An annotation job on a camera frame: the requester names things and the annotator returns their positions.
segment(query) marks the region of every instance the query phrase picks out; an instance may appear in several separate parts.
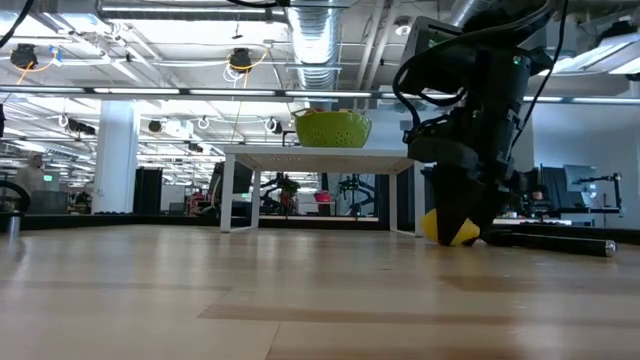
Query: wooden floor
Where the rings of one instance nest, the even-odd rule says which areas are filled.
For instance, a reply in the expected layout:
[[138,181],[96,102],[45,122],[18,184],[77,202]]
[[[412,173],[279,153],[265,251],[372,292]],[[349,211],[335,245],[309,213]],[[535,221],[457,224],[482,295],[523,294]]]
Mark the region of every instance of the wooden floor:
[[0,243],[0,359],[640,359],[640,251],[127,226]]

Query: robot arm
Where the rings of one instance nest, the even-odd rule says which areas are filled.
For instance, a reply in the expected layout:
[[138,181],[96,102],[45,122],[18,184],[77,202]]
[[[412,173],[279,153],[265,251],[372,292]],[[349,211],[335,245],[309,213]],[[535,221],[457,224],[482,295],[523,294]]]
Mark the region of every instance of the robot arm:
[[[511,150],[524,122],[519,117],[528,80],[553,67],[541,48],[518,45],[543,28],[552,1],[505,1],[472,17],[459,29],[419,19],[393,83],[410,110],[413,129],[405,133],[408,157],[437,163],[432,182],[438,241],[449,244],[467,218],[487,229],[512,191],[523,186]],[[452,94],[433,99],[425,89]],[[462,105],[421,121],[402,93],[436,106]]]

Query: table leg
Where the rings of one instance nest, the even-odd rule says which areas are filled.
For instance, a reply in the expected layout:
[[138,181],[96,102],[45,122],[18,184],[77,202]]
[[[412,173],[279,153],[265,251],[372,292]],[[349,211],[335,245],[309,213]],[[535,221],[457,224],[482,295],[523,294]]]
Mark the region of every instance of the table leg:
[[222,216],[220,218],[220,231],[231,232],[231,207],[233,204],[233,175],[236,168],[235,154],[228,154],[224,164],[224,177],[222,179]]
[[257,228],[260,223],[260,170],[253,171],[253,195],[251,196],[251,227]]
[[398,231],[398,175],[389,175],[389,230]]
[[414,194],[414,217],[416,227],[416,237],[423,237],[424,231],[420,226],[420,221],[425,214],[425,194],[424,194],[424,175],[421,170],[424,169],[424,164],[416,161],[413,165],[413,194]]

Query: green colander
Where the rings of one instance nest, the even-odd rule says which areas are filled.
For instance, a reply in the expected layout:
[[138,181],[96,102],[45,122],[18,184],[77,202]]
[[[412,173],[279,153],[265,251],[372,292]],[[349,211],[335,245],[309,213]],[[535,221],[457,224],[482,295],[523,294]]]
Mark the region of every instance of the green colander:
[[[302,112],[311,114],[298,115]],[[362,148],[371,133],[371,120],[351,112],[317,112],[302,109],[291,113],[304,147]]]

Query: person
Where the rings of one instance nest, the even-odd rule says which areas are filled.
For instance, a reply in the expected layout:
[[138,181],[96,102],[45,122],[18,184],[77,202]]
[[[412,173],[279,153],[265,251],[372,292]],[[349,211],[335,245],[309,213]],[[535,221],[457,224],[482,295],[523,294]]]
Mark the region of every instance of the person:
[[20,185],[29,195],[44,190],[44,171],[42,171],[42,155],[32,154],[27,166],[18,170],[16,184]]

